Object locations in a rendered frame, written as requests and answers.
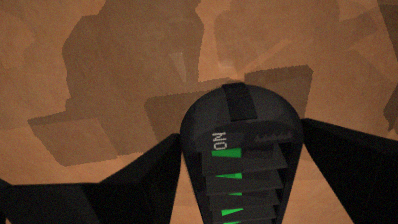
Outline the black rectangular block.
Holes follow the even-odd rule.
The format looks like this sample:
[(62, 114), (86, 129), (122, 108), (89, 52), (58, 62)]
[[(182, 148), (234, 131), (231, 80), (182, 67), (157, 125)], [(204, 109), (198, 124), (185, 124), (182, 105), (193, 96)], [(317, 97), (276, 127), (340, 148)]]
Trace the black rectangular block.
[(8, 182), (6, 182), (6, 181), (4, 181), (4, 180), (2, 180), (1, 178), (0, 178), (0, 189), (2, 188), (2, 187), (4, 187), (4, 186), (9, 186), (9, 185), (12, 185), (12, 184), (10, 184), (10, 183), (8, 183)]

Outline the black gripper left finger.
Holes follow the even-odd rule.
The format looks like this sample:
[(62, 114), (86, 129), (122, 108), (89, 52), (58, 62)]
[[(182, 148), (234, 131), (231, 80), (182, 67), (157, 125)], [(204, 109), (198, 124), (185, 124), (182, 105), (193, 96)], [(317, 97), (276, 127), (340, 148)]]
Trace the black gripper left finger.
[(11, 224), (170, 224), (181, 167), (179, 133), (98, 183), (0, 189)]

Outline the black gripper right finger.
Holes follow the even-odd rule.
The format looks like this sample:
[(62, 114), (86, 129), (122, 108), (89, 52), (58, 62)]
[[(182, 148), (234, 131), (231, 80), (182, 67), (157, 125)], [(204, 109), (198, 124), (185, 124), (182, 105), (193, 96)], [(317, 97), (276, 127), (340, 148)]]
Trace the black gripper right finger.
[(398, 224), (398, 141), (309, 118), (304, 146), (354, 224)]

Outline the dark grey controller unit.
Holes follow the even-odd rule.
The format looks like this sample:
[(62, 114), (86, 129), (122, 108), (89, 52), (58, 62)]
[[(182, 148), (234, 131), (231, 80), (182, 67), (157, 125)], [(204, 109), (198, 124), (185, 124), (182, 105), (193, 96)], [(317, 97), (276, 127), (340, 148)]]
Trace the dark grey controller unit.
[(276, 92), (223, 84), (186, 112), (180, 145), (204, 224), (282, 224), (304, 144)]

